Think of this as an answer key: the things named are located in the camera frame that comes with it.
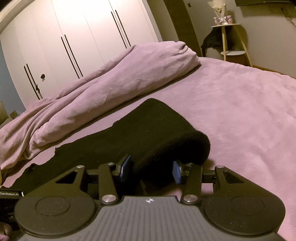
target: closet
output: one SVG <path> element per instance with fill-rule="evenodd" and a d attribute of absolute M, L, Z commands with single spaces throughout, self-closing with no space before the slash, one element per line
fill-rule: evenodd
<path fill-rule="evenodd" d="M 133 44 L 158 39 L 142 0 L 35 0 L 4 29 L 0 41 L 27 108 Z"/>

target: wooden table leg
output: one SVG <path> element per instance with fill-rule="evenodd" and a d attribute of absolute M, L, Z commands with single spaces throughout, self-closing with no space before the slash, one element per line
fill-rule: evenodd
<path fill-rule="evenodd" d="M 223 57 L 224 61 L 226 61 L 226 32 L 225 32 L 225 26 L 221 26 L 222 28 L 222 41 L 223 41 Z"/>
<path fill-rule="evenodd" d="M 249 54 L 248 54 L 247 47 L 246 47 L 246 45 L 244 44 L 244 41 L 242 40 L 242 36 L 240 35 L 239 30 L 237 29 L 237 26 L 234 25 L 233 27 L 234 27 L 234 29 L 235 29 L 235 31 L 236 31 L 238 37 L 239 37 L 240 42 L 242 43 L 242 46 L 244 47 L 244 51 L 246 52 L 246 55 L 247 55 L 247 58 L 248 58 L 249 64 L 250 64 L 251 67 L 253 67 L 252 62 L 251 62 L 251 59 L 250 59 L 250 56 L 249 56 Z"/>

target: ribbed gray surface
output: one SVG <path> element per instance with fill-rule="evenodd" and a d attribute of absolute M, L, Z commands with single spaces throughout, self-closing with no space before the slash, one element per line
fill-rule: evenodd
<path fill-rule="evenodd" d="M 173 196 L 125 197 L 110 207 L 103 207 L 95 220 L 76 234 L 60 241 L 281 241 L 271 234 L 260 238 L 234 237 L 211 226 L 195 206 L 177 202 Z M 21 241 L 37 241 L 41 238 L 27 234 Z"/>

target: white crosshair logo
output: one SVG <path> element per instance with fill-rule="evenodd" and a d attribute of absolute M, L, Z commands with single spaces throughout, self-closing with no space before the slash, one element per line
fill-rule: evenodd
<path fill-rule="evenodd" d="M 146 202 L 148 202 L 148 203 L 153 203 L 154 200 L 153 200 L 152 198 L 148 198 L 148 199 L 146 199 Z"/>

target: blue wall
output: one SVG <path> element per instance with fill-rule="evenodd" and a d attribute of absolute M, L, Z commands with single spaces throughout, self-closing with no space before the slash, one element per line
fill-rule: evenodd
<path fill-rule="evenodd" d="M 11 80 L 0 43 L 0 101 L 3 101 L 8 114 L 16 110 L 18 115 L 26 109 Z"/>

